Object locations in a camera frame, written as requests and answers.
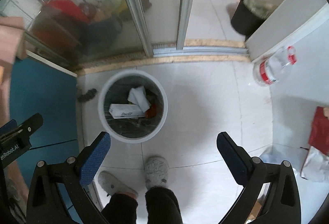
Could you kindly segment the white Doctor toothpaste box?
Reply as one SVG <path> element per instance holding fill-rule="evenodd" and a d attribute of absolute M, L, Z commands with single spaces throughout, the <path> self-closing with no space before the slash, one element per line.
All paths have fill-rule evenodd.
<path fill-rule="evenodd" d="M 109 113 L 114 119 L 142 118 L 144 112 L 135 104 L 111 104 Z"/>

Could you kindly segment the small red wrapper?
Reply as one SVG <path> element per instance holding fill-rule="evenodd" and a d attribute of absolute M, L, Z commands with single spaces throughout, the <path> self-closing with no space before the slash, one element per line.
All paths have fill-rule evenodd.
<path fill-rule="evenodd" d="M 145 114 L 145 118 L 147 119 L 154 118 L 157 115 L 156 104 L 152 104 L 144 114 Z"/>

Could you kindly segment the white tissue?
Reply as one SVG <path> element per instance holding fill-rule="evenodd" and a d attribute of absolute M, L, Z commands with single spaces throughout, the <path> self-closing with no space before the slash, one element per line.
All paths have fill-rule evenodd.
<path fill-rule="evenodd" d="M 151 104 L 146 97 L 144 86 L 131 88 L 128 94 L 128 101 L 132 104 L 138 105 L 144 113 L 151 107 Z"/>

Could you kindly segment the white round trash bin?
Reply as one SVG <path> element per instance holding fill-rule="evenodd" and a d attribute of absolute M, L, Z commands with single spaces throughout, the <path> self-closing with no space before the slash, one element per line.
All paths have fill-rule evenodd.
<path fill-rule="evenodd" d="M 163 127 L 168 101 L 160 82 L 138 70 L 111 76 L 98 99 L 99 119 L 104 129 L 124 143 L 143 143 Z"/>

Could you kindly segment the black trash bin outside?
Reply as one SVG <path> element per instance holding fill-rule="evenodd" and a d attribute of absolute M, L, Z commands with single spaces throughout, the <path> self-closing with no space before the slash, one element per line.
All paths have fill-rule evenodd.
<path fill-rule="evenodd" d="M 265 0 L 240 0 L 231 25 L 239 34 L 250 37 L 277 7 Z"/>

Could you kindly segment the left grey slipper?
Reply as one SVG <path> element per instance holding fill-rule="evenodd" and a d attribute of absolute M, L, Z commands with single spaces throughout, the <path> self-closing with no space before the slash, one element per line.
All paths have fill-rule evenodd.
<path fill-rule="evenodd" d="M 117 179 L 114 175 L 107 171 L 102 171 L 98 175 L 98 183 L 100 187 L 110 196 L 114 194 L 125 194 L 133 199 L 138 198 L 138 193 L 126 184 Z"/>

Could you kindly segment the dark rag on floor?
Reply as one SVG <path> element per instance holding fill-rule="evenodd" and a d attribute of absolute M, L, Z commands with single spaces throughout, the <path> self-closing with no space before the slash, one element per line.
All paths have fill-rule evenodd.
<path fill-rule="evenodd" d="M 97 94 L 97 90 L 95 88 L 93 88 L 93 89 L 88 90 L 86 93 L 79 95 L 77 100 L 79 103 L 86 103 L 86 102 L 94 99 L 96 94 Z"/>

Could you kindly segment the white plastic bag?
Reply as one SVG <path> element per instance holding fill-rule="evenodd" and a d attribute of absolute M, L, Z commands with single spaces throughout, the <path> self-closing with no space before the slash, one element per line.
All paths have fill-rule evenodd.
<path fill-rule="evenodd" d="M 311 146 L 301 169 L 301 177 L 313 182 L 328 183 L 328 156 Z"/>

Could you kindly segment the red bag on floor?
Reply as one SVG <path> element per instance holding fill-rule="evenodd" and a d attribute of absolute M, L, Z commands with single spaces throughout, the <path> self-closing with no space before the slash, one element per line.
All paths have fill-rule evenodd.
<path fill-rule="evenodd" d="M 308 143 L 324 155 L 329 151 L 329 120 L 328 107 L 317 107 L 311 125 Z"/>

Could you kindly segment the clear plastic water bottle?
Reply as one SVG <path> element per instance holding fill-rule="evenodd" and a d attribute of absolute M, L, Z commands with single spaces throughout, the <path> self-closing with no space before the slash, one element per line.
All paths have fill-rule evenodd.
<path fill-rule="evenodd" d="M 297 56 L 294 46 L 282 47 L 273 55 L 254 64 L 254 79 L 261 86 L 283 81 L 289 76 L 296 62 Z"/>

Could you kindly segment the pink cloth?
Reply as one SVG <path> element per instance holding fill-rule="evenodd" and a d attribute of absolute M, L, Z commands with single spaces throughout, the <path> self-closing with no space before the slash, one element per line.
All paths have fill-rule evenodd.
<path fill-rule="evenodd" d="M 13 64 L 27 57 L 22 17 L 1 17 L 1 61 Z"/>

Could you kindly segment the sliding glass door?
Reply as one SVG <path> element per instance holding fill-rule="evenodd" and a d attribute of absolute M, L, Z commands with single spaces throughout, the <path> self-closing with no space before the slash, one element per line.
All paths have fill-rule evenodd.
<path fill-rule="evenodd" d="M 237 0 L 217 0 L 224 7 Z M 26 55 L 72 71 L 157 58 L 240 59 L 248 54 L 213 0 L 1 0 Z"/>

